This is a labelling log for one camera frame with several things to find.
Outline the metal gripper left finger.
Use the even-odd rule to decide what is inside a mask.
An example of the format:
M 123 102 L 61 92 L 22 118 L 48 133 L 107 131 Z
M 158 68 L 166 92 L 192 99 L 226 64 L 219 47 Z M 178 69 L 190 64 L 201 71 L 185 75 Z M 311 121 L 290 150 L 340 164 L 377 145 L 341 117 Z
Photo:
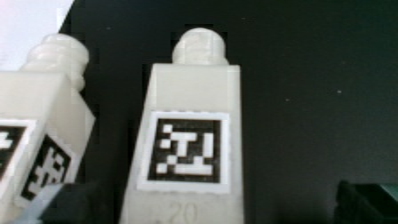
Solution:
M 110 205 L 96 183 L 50 184 L 41 193 L 46 200 L 39 215 L 43 224 L 114 224 Z

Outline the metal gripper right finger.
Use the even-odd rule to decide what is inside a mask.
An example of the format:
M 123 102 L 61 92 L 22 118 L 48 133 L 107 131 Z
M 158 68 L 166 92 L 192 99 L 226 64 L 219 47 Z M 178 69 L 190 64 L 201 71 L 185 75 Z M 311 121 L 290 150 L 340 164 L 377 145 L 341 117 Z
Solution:
M 398 224 L 398 184 L 341 181 L 333 224 Z

